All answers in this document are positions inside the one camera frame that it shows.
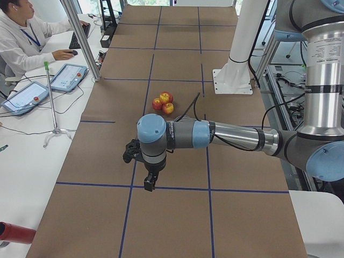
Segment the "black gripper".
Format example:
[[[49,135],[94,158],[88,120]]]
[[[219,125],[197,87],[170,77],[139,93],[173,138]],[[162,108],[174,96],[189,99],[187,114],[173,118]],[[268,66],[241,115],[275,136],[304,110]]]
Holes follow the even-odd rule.
[[[166,166],[166,160],[162,160],[159,163],[144,163],[145,168],[148,171],[147,177],[144,179],[144,188],[147,191],[153,191],[155,189],[156,181],[159,177],[159,172]]]

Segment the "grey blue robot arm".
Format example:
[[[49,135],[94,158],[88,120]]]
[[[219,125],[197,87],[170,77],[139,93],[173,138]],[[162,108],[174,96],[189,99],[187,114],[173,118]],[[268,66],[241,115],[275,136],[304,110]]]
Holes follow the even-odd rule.
[[[154,190],[168,150],[212,143],[265,152],[322,181],[343,178],[343,1],[279,1],[276,29],[300,33],[307,40],[302,127],[294,132],[263,131],[185,116],[166,121],[147,114],[137,124],[134,156],[148,170],[146,190]]]

